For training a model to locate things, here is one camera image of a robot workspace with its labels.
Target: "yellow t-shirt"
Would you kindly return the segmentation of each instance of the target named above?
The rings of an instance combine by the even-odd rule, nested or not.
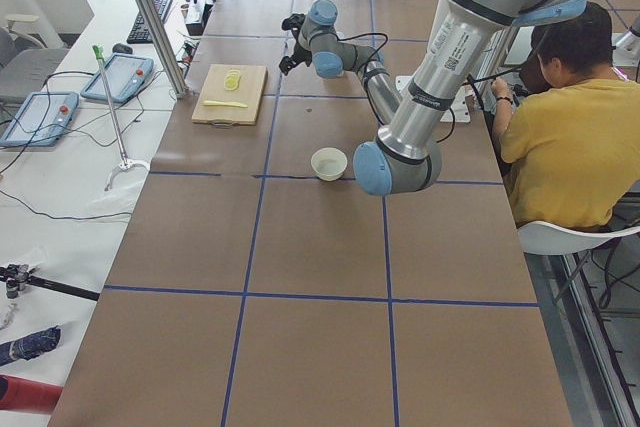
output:
[[[605,225],[640,179],[640,85],[595,79],[532,95],[500,146],[516,224]]]

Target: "person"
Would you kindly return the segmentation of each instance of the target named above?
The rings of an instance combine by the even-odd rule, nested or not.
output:
[[[505,188],[517,226],[544,220],[595,232],[640,179],[640,85],[613,69],[611,18],[588,2],[571,20],[535,27],[551,89],[513,111],[498,78],[492,140],[511,164]]]

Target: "person's hand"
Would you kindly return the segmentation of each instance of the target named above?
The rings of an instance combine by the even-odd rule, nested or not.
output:
[[[495,79],[491,84],[491,92],[493,92],[493,96],[496,98],[507,97],[508,99],[511,99],[513,97],[509,85],[500,77]]]

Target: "black stand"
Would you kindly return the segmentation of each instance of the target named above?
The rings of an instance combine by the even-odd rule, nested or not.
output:
[[[0,281],[7,284],[7,297],[15,299],[25,286],[34,285],[43,289],[55,290],[63,294],[73,295],[82,299],[97,301],[100,294],[90,290],[80,289],[60,282],[43,279],[31,275],[32,271],[28,271],[26,265],[9,264],[7,267],[0,267]]]

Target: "white chair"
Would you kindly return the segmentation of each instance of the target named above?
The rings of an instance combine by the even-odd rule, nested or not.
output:
[[[612,239],[621,239],[629,235],[640,233],[640,225],[628,227],[614,232],[588,233],[565,229],[564,227],[544,221],[535,221],[523,225],[518,229],[520,244],[523,252],[537,255],[569,255],[584,252],[580,257],[576,269],[569,276],[567,283],[560,289],[553,299],[554,303],[569,288],[573,279],[584,268],[592,249]]]
[[[35,15],[9,14],[7,28],[0,27],[0,105],[19,106],[31,92],[42,89],[47,76],[55,72],[68,49],[49,49],[35,37],[13,30],[16,22],[35,22]],[[15,38],[35,48],[20,50]]]

